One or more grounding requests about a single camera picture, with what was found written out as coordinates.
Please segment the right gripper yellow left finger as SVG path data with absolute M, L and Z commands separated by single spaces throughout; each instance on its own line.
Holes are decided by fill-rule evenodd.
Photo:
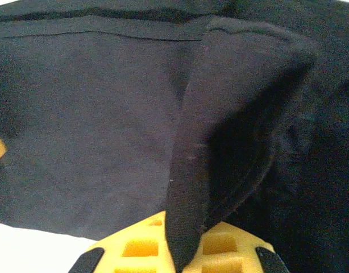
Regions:
M 91 245 L 71 272 L 175 272 L 165 240 L 165 212 Z

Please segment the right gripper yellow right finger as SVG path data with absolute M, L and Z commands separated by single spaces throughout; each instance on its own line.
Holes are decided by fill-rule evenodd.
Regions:
M 238 227 L 221 222 L 201 237 L 186 272 L 288 272 L 273 246 Z

